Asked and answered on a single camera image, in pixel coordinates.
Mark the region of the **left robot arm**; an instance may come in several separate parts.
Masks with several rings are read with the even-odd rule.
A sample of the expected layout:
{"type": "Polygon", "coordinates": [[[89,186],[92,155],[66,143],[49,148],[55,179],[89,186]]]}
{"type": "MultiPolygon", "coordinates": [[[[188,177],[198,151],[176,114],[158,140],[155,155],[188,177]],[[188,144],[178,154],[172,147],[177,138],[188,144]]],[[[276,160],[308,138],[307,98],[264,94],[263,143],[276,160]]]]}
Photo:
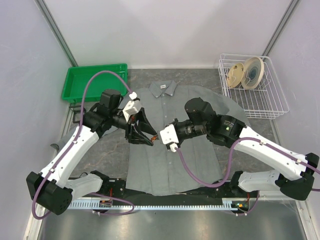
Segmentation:
{"type": "Polygon", "coordinates": [[[31,172],[27,176],[31,210],[36,219],[40,219],[36,204],[60,215],[76,199],[90,194],[104,197],[109,193],[109,177],[98,171],[77,179],[70,179],[70,175],[86,152],[112,126],[123,129],[130,144],[153,146],[148,136],[156,135],[156,131],[147,120],[138,95],[131,92],[127,104],[120,109],[122,100],[120,92],[107,89],[89,111],[82,108],[79,125],[57,156],[39,173],[31,172]]]}

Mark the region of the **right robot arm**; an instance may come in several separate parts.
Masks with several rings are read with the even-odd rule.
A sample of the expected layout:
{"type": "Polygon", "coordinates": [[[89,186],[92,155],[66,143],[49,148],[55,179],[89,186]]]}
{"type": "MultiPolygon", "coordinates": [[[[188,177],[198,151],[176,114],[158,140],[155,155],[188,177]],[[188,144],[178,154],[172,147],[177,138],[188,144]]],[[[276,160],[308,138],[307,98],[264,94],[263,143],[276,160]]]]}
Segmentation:
{"type": "Polygon", "coordinates": [[[175,119],[159,132],[167,149],[182,156],[183,141],[205,135],[215,145],[229,148],[228,163],[235,150],[248,154],[272,167],[270,171],[237,171],[231,178],[229,191],[235,197],[245,192],[280,191],[285,196],[304,201],[314,187],[314,173],[319,173],[319,156],[288,150],[255,132],[244,122],[230,115],[216,114],[212,106],[201,98],[189,100],[184,109],[185,121],[175,119]]]}

